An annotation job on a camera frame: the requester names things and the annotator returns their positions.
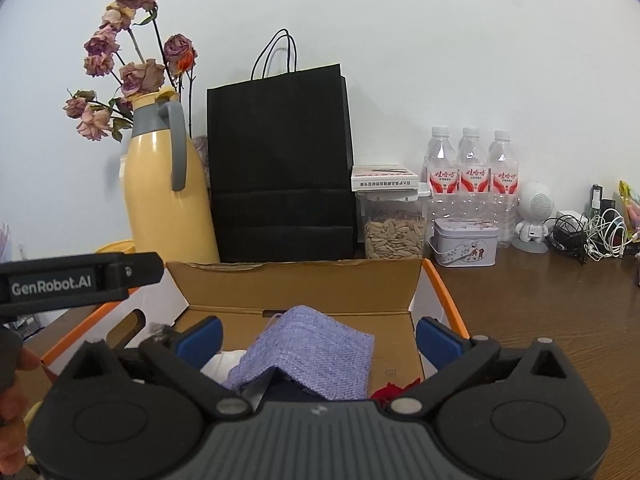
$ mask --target plastic water bottle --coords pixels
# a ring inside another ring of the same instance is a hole
[[[462,218],[491,219],[487,152],[477,128],[463,128],[458,146],[458,213]]]
[[[511,147],[511,134],[496,130],[489,148],[491,188],[494,196],[494,222],[498,232],[498,247],[508,247],[516,223],[518,167],[520,163]]]
[[[449,142],[449,129],[434,126],[422,165],[421,180],[431,184],[433,196],[427,206],[425,242],[433,236],[436,218],[454,216],[458,191],[458,167],[456,151]]]

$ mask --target bottle cap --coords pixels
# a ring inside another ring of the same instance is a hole
[[[475,126],[469,128],[462,128],[462,136],[463,137],[480,137],[480,130],[478,130]]]
[[[511,140],[511,134],[505,130],[496,130],[494,133],[495,140]]]
[[[449,137],[449,128],[447,126],[433,126],[431,135],[433,137]]]

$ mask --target sunflower seeds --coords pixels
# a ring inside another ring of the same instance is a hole
[[[364,226],[367,258],[397,260],[422,257],[424,218],[370,220]]]

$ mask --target white fabric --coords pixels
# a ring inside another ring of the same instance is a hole
[[[218,384],[222,384],[226,381],[229,370],[240,362],[244,354],[246,354],[246,350],[220,352],[219,354],[215,354],[200,371]],[[242,390],[241,395],[254,407],[254,410],[258,409],[258,405],[260,405],[260,401],[269,386],[270,380],[271,375],[267,374],[267,376],[258,378],[245,385]]]
[[[215,354],[200,371],[217,383],[223,383],[229,375],[229,370],[240,362],[244,354],[246,354],[246,350],[220,352]]]

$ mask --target blue gripper pad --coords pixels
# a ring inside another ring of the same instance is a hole
[[[174,343],[174,353],[200,370],[222,348],[222,322],[207,317],[180,334]]]
[[[423,317],[415,327],[415,343],[420,353],[437,370],[455,361],[471,348],[468,339],[453,332],[433,317]]]

